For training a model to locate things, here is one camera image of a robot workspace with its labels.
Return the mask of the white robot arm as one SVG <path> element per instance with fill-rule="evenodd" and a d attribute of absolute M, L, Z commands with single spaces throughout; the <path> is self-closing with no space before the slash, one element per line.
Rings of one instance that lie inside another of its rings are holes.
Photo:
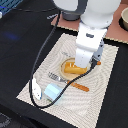
<path fill-rule="evenodd" d="M 107 33 L 121 0 L 52 0 L 54 5 L 80 16 L 75 65 L 86 68 Z"/>

